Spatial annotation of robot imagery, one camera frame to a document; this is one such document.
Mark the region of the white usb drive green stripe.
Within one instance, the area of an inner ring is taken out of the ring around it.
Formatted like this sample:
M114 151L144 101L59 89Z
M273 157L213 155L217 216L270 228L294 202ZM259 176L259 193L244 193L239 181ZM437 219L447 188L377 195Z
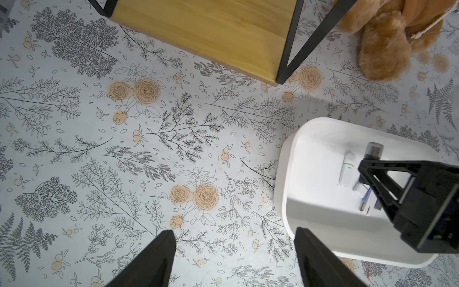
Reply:
M346 151L338 181L339 185L343 188L351 187L355 166L355 154L350 150Z

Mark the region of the purple silver swivel usb drive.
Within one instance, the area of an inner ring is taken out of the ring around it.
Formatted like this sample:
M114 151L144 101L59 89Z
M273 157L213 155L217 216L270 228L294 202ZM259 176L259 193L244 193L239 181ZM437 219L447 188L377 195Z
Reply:
M365 216L371 216L376 211L381 211L382 204L375 192L371 187L367 189L367 192L362 198L361 204L359 206L360 212Z

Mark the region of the white plastic storage box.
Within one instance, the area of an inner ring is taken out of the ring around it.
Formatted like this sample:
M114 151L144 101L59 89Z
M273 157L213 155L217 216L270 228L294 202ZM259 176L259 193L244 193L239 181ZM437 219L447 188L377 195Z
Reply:
M307 228L339 257L406 268L422 268L435 254L414 251L383 210L363 215L363 192L353 191L358 164L369 142L384 146L384 160L440 161L432 147L411 139L327 117L301 126L281 149L274 206L290 237ZM351 187L339 185L346 151L356 156Z

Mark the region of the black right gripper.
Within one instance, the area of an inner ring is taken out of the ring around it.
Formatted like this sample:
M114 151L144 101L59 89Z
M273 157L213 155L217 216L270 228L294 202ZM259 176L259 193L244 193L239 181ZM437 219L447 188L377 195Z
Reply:
M459 252L459 167L363 159L358 167L401 239L423 254ZM388 173L409 175L404 187Z

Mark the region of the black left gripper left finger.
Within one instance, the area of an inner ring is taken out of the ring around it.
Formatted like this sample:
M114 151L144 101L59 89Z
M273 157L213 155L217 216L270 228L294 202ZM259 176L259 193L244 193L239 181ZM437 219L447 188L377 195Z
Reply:
M166 287L176 253L172 230L165 230L146 246L113 280L109 287Z

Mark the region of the dark grey usb drive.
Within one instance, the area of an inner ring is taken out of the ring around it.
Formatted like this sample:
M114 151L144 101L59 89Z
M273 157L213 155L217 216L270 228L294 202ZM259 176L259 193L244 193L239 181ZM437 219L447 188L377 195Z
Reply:
M384 149L384 146L382 144L376 143L376 142L369 142L366 147L364 159L365 160L380 160L382 153L383 153L383 149Z

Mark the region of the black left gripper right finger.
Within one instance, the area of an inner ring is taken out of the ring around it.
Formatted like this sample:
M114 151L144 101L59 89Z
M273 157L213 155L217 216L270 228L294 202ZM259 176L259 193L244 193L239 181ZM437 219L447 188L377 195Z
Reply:
M306 287L366 287L309 229L298 227L294 244Z

